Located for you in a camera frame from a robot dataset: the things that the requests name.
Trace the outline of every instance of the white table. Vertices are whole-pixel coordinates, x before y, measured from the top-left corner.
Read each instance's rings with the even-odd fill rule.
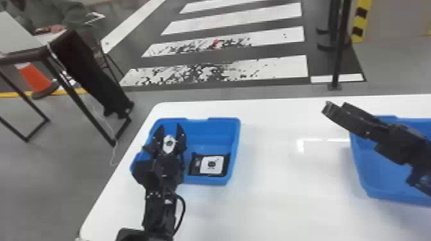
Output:
[[[238,117],[239,152],[230,182],[225,187],[179,186],[187,212],[175,240],[430,240],[431,208],[366,195],[348,132],[320,113],[326,100],[347,101],[379,115],[431,117],[431,95],[158,104],[83,223],[80,237],[111,241],[123,227],[141,228],[145,190],[129,166],[157,119]]]

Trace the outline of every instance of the metal table leg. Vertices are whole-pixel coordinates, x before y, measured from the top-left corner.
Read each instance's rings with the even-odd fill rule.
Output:
[[[48,70],[54,75],[54,77],[58,80],[59,84],[63,86],[64,90],[67,92],[67,94],[72,98],[72,100],[78,105],[78,107],[81,109],[81,111],[84,113],[85,116],[89,119],[89,121],[96,127],[96,129],[102,134],[103,138],[112,146],[114,147],[116,144],[116,140],[121,136],[121,134],[124,132],[124,130],[127,128],[127,126],[130,124],[131,119],[129,117],[126,118],[126,121],[121,126],[120,130],[117,132],[117,134],[114,136],[114,139],[110,137],[110,135],[105,131],[105,129],[102,128],[100,123],[94,118],[94,116],[91,114],[89,109],[85,106],[84,102],[81,100],[79,95],[76,93],[75,89],[73,89],[71,86],[69,86],[63,78],[60,76],[60,74],[56,71],[56,69],[53,67],[51,62],[49,62],[48,59],[45,59],[42,61],[44,65],[48,68]]]
[[[12,133],[14,133],[15,135],[17,135],[21,140],[23,140],[24,142],[28,142],[30,140],[30,138],[40,129],[42,128],[42,126],[46,123],[48,123],[50,120],[49,118],[39,109],[37,108],[37,106],[31,102],[30,98],[26,96],[26,94],[20,90],[15,84],[13,84],[12,81],[10,81],[10,79],[8,79],[6,77],[6,75],[0,70],[0,77],[4,80],[4,82],[6,82],[14,91],[16,91],[19,96],[21,96],[21,98],[27,102],[28,105],[30,105],[30,107],[33,108],[33,110],[35,110],[42,118],[43,121],[36,126],[35,129],[33,129],[33,131],[30,132],[30,134],[28,134],[27,136],[24,136],[21,132],[19,132],[17,129],[15,129],[9,122],[7,122],[6,120],[4,120],[2,117],[0,117],[0,123],[3,124],[4,126],[6,126]]]

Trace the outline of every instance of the orange traffic cone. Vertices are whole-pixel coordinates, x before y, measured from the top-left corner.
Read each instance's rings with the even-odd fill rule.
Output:
[[[51,82],[31,63],[20,63],[15,66],[31,87],[33,91],[31,97],[33,99],[41,99],[48,96],[59,87],[58,82]]]

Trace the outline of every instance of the gray floor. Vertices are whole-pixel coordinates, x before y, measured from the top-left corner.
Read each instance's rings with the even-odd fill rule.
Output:
[[[131,92],[133,123],[115,161],[152,107],[164,101],[431,93],[429,38],[358,44],[355,49],[368,82],[343,83],[339,92],[328,92],[326,85]],[[19,98],[0,103],[0,115],[23,132],[40,120]],[[52,123],[30,143],[0,128],[0,240],[72,240],[115,168],[109,164],[110,146],[69,97],[47,97],[37,105]],[[115,118],[109,120],[118,127]]]

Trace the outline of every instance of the blue plastic tray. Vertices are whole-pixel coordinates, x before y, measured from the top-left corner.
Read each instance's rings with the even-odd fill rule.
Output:
[[[164,125],[165,135],[175,136],[176,124],[179,123],[187,136],[187,150],[184,153],[185,173],[184,183],[204,184],[204,185],[225,185],[229,181],[235,159],[237,156],[239,131],[241,122],[237,118],[209,118],[205,120],[178,119],[158,119],[149,132],[146,144],[148,144],[160,125]],[[189,164],[192,152],[198,154],[229,154],[230,161],[228,172],[224,177],[190,176]],[[138,153],[133,160],[133,164],[138,161],[148,160],[149,155],[145,151]]]
[[[379,117],[384,122],[402,123],[431,137],[431,119],[399,119],[395,116]],[[360,184],[368,196],[431,206],[431,197],[406,184],[411,167],[398,165],[374,151],[375,142],[350,134],[351,149],[359,174]]]

